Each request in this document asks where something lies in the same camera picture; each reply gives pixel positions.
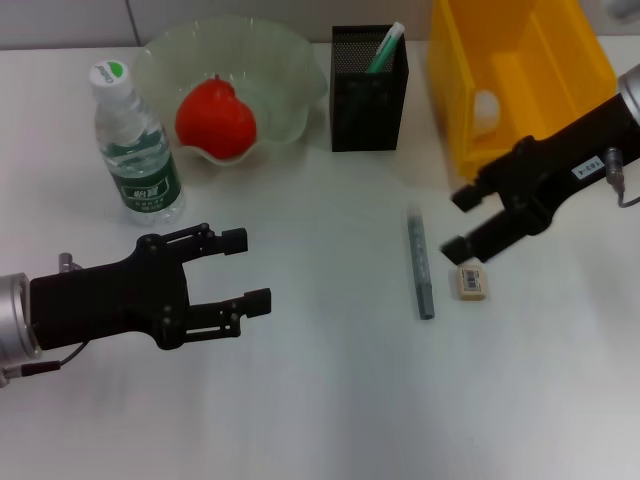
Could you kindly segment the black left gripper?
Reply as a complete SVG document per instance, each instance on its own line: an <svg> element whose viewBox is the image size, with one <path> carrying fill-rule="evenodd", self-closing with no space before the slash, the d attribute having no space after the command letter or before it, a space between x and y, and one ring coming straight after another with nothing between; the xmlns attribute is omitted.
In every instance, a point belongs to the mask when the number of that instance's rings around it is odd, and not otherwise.
<svg viewBox="0 0 640 480"><path fill-rule="evenodd" d="M138 332L162 350L185 343L236 338L241 318L272 311L268 288L225 301L192 305L183 261L248 250L244 228L216 234L201 223L138 239L116 263L40 277L30 282L30 318L43 350Z"/></svg>

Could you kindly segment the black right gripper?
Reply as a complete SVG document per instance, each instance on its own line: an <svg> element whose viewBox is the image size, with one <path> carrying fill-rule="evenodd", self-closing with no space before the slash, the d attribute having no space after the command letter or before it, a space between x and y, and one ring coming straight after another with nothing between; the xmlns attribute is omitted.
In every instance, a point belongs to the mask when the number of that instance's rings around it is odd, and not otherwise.
<svg viewBox="0 0 640 480"><path fill-rule="evenodd" d="M457 190L451 201L462 212L495 193L503 211L465 236L448 240L440 251L454 264L486 262L525 236L546 230L565 200L606 175L587 172L578 177L574 170L594 157L603 163L609 147L622 151L624 167L640 159L640 124L620 94L549 138L523 138Z"/></svg>

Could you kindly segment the grey pen tube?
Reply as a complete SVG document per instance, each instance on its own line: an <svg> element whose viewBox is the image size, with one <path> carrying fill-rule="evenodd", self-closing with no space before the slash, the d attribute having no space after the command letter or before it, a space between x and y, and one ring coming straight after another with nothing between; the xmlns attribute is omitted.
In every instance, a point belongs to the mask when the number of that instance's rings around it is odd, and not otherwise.
<svg viewBox="0 0 640 480"><path fill-rule="evenodd" d="M422 320L431 320L435 318L432 280L424 224L418 209L408 210L407 227L419 317Z"/></svg>

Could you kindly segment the white paper ball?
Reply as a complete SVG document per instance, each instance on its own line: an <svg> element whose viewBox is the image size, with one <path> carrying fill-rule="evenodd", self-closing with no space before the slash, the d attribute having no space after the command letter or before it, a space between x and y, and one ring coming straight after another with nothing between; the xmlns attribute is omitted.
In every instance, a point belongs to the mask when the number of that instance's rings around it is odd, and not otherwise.
<svg viewBox="0 0 640 480"><path fill-rule="evenodd" d="M501 119L501 104L496 94L490 90L480 90L475 94L473 135L480 137L497 129Z"/></svg>

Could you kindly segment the clear green-label water bottle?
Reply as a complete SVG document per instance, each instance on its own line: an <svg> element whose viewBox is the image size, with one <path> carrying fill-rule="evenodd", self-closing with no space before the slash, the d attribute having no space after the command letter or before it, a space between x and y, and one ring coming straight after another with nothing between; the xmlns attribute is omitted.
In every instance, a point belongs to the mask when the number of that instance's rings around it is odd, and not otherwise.
<svg viewBox="0 0 640 480"><path fill-rule="evenodd" d="M184 196L158 116L118 60L95 64L89 82L96 101L98 149L126 210L143 225L174 221L183 210Z"/></svg>

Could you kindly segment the red-orange toy orange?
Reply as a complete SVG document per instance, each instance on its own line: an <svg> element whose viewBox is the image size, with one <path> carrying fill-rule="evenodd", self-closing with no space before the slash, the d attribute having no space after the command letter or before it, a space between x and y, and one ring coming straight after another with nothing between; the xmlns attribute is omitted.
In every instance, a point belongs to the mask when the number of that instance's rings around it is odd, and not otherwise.
<svg viewBox="0 0 640 480"><path fill-rule="evenodd" d="M185 97L176 112L175 132L182 145L226 161L254 145L257 123L233 86L216 75Z"/></svg>

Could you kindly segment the beige eraser with barcode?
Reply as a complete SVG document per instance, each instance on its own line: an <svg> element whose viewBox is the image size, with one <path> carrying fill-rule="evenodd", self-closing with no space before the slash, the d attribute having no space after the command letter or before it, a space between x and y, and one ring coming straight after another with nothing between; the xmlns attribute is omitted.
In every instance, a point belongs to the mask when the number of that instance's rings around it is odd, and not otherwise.
<svg viewBox="0 0 640 480"><path fill-rule="evenodd" d="M484 269L479 265L463 265L457 268L458 297L463 301L482 301L488 296L488 282Z"/></svg>

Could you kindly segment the black mesh pen holder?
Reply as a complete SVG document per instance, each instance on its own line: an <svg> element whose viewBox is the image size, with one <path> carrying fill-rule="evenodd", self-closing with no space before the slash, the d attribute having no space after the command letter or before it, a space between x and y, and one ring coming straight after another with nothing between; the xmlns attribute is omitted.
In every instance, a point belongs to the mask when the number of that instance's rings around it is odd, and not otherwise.
<svg viewBox="0 0 640 480"><path fill-rule="evenodd" d="M409 77L405 37L372 71L389 25L334 26L331 38L330 131L334 152L397 147Z"/></svg>

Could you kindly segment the translucent wavy fruit plate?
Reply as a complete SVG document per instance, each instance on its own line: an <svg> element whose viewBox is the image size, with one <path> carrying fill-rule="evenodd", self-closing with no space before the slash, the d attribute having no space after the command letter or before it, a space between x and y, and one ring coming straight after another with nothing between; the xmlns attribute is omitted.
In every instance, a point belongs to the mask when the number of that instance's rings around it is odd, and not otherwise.
<svg viewBox="0 0 640 480"><path fill-rule="evenodd" d="M137 92L166 128L174 151L219 166L298 140L311 109L328 91L312 45L303 36L280 23L233 15L165 31L142 48L130 72ZM257 124L255 142L226 160L183 144L175 129L186 96L214 78L234 88Z"/></svg>

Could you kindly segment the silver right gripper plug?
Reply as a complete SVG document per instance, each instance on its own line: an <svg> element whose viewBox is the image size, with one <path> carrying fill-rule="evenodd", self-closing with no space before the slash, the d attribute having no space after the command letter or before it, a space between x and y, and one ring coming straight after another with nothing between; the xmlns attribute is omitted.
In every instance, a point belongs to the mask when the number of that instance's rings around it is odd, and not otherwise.
<svg viewBox="0 0 640 480"><path fill-rule="evenodd" d="M604 152L603 163L606 170L606 180L614 189L624 188L624 158L622 151L616 147L609 147Z"/></svg>

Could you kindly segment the yellow plastic bin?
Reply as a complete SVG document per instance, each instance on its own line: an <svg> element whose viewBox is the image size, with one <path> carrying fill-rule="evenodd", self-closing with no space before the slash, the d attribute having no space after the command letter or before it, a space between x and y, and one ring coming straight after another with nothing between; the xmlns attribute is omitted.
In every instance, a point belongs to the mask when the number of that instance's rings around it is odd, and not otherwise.
<svg viewBox="0 0 640 480"><path fill-rule="evenodd" d="M450 165L467 180L521 138L548 138L616 92L578 0L433 0L427 74ZM480 90L496 94L501 119L475 137Z"/></svg>

